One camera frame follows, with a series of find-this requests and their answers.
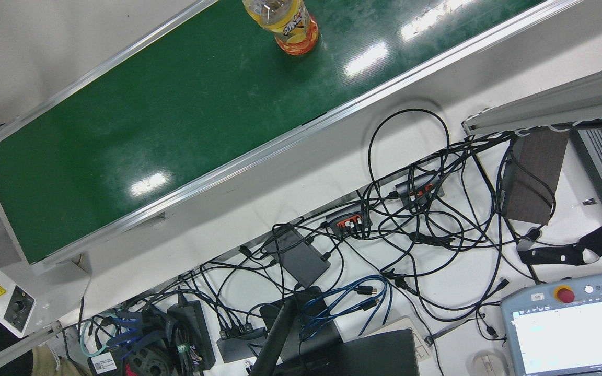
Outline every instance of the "plastic bottle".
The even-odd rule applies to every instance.
[[[243,0],[248,14],[289,55],[303,55],[315,47],[320,30],[303,0]]]

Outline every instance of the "power strip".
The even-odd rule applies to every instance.
[[[413,324],[413,321],[408,316],[401,317],[393,323],[387,326],[383,326],[377,331],[369,333],[366,336],[378,335],[380,333],[387,333],[392,331],[400,331],[403,329],[410,329],[411,331],[413,331],[413,343],[415,343],[415,353],[416,357],[418,358],[418,362],[430,358],[432,354],[431,348],[429,348],[427,343],[424,342],[424,336],[421,335],[420,331],[415,327],[415,324]]]

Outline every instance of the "barcode label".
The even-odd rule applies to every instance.
[[[115,362],[113,361],[113,356],[110,355],[110,352],[106,352],[102,355],[97,355],[95,357],[90,358],[92,361],[92,365],[94,366],[94,371],[97,374],[114,371],[118,367],[115,366]]]

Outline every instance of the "white mouse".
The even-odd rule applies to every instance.
[[[471,376],[508,376],[508,363],[503,354],[479,352],[473,357]]]

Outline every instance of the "knob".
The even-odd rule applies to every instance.
[[[569,304],[575,300],[575,294],[569,288],[559,288],[559,290],[557,290],[557,299]]]
[[[14,312],[20,312],[25,309],[25,303],[22,300],[15,300],[15,302],[12,303],[12,306]]]

